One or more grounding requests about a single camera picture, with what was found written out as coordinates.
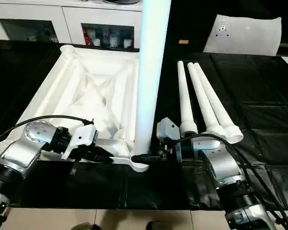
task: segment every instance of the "floor tile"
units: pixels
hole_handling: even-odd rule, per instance
[[[225,211],[192,211],[194,230],[229,230]]]
[[[150,221],[162,221],[172,230],[193,230],[190,211],[97,210],[95,224],[102,230],[145,230]]]
[[[70,230],[95,216],[96,209],[12,208],[0,230]]]
[[[272,220],[273,222],[275,222],[274,216],[272,216],[272,214],[271,214],[270,212],[268,212],[268,214],[269,214],[271,220]],[[276,229],[277,229],[277,230],[284,230],[283,226],[281,226],[281,225],[275,224],[275,226],[276,226]]]

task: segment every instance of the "white tray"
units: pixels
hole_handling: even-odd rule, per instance
[[[148,165],[133,163],[139,53],[74,48],[65,45],[52,70],[18,122],[42,115],[71,115],[91,120],[99,131],[96,145],[114,155],[114,163],[137,172]],[[48,119],[54,126],[74,129],[82,123]],[[24,126],[0,142],[0,154],[17,140]],[[42,152],[41,160],[60,161],[60,155]]]

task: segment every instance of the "table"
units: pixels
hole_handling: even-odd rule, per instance
[[[0,132],[12,126],[60,55],[59,46],[0,41]],[[234,123],[244,134],[245,154],[288,209],[288,64],[281,57],[165,53],[155,114],[180,125],[177,61],[199,62]],[[187,73],[195,122],[205,130]],[[155,133],[152,145],[158,144]],[[222,209],[201,161],[150,167],[40,161],[15,191],[12,207]],[[250,172],[253,186],[272,205]]]

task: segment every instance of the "white cabinet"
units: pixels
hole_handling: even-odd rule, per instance
[[[140,48],[141,11],[63,7],[73,44]]]
[[[0,40],[71,43],[62,7],[0,4]]]

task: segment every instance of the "white plastic tube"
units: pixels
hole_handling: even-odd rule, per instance
[[[201,66],[198,63],[195,63],[193,67],[199,76],[199,79],[204,87],[208,100],[213,108],[213,111],[220,125],[225,130],[226,140],[230,144],[234,144],[241,141],[243,139],[243,134],[241,133],[239,127],[234,125],[234,123],[232,122],[224,106],[222,105],[220,99],[218,98],[216,92],[214,91],[206,75],[204,74]]]
[[[149,150],[171,0],[144,0],[135,139],[132,155]]]
[[[224,130],[217,121],[216,115],[213,112],[213,109],[210,105],[201,81],[196,73],[193,63],[188,63],[188,69],[196,93],[196,97],[206,124],[206,131],[218,134],[220,136],[224,135]]]
[[[191,109],[191,102],[183,62],[179,61],[177,63],[177,66],[178,66],[180,115],[181,115],[181,125],[179,130],[180,135],[184,138],[188,133],[196,134],[197,126],[193,120],[193,113]]]

